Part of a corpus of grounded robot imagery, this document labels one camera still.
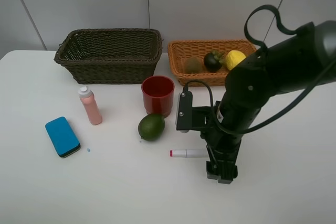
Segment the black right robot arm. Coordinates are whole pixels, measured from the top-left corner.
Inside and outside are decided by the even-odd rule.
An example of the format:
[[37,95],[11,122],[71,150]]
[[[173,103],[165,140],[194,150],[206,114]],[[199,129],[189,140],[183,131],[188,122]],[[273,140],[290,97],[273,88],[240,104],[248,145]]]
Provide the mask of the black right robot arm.
[[[266,50],[257,50],[226,77],[225,93],[216,102],[209,129],[203,133],[209,161],[207,177],[230,184],[238,175],[236,160],[244,134],[277,120],[315,86],[335,82],[335,22],[308,23],[295,35]],[[268,100],[279,94],[301,94],[276,115],[252,126]]]

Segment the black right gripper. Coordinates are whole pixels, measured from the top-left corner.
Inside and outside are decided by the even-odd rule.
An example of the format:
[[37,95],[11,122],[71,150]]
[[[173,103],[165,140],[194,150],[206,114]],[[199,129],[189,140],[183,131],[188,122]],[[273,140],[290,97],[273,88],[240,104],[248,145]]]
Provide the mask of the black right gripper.
[[206,123],[201,138],[207,143],[210,158],[206,162],[208,179],[217,179],[220,184],[231,184],[237,177],[235,163],[241,139],[260,110],[260,106],[233,98],[222,98],[213,108],[200,107]]

